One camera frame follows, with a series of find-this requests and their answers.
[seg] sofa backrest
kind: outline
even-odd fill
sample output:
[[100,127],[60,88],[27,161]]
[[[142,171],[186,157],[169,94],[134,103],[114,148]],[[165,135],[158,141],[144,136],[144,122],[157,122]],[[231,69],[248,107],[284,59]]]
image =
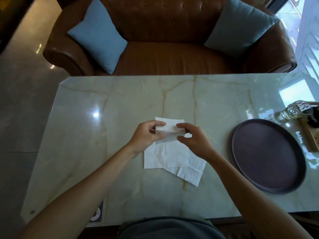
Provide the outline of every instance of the sofa backrest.
[[[78,0],[85,14],[92,0]],[[200,43],[207,39],[228,0],[100,0],[127,41]],[[242,0],[254,5],[253,0]]]

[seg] finger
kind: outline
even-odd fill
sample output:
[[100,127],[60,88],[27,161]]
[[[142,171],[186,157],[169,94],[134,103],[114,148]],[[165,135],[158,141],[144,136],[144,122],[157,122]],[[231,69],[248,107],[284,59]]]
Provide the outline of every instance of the finger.
[[162,140],[166,137],[165,133],[159,133],[159,134],[154,134],[153,139],[154,141]]
[[155,130],[156,126],[165,126],[166,125],[166,122],[157,121],[157,120],[152,120],[152,121],[148,121],[148,122],[144,122],[144,123],[149,130],[151,130],[152,128],[154,128],[154,130]]
[[176,126],[178,128],[185,128],[186,130],[188,130],[190,133],[192,133],[192,130],[194,130],[196,128],[195,125],[190,124],[190,123],[178,123],[176,124]]
[[177,136],[177,140],[179,142],[181,142],[182,144],[185,144],[187,146],[188,144],[188,141],[190,140],[191,138],[186,138],[186,137],[183,137],[183,136]]

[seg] left hand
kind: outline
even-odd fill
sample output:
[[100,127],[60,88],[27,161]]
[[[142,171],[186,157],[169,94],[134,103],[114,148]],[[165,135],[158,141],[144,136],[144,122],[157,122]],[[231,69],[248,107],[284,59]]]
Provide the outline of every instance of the left hand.
[[154,134],[155,126],[165,125],[166,122],[156,120],[140,123],[131,140],[127,143],[127,146],[133,149],[135,156],[137,156],[139,153],[143,152],[150,145],[152,145],[153,142],[165,138],[164,133]]

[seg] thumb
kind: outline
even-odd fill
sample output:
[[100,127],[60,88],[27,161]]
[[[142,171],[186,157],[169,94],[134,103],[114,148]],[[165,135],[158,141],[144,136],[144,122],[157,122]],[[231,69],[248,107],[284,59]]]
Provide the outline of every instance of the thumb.
[[166,137],[165,133],[152,134],[154,141],[162,140]]
[[187,146],[187,140],[188,140],[188,138],[186,138],[186,137],[183,137],[183,136],[177,136],[177,140],[179,141],[179,142],[181,142],[182,144],[185,144],[186,146]]

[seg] sofa armrest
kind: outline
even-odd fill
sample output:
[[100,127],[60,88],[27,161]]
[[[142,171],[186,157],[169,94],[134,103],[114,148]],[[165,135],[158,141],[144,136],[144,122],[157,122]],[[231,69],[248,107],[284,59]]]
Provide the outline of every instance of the sofa armrest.
[[[273,15],[265,7],[257,7]],[[289,38],[281,21],[273,25],[246,53],[244,73],[284,73],[297,67]]]
[[89,1],[76,1],[61,12],[43,51],[47,61],[64,68],[71,76],[94,75],[91,56],[67,33],[82,21]]

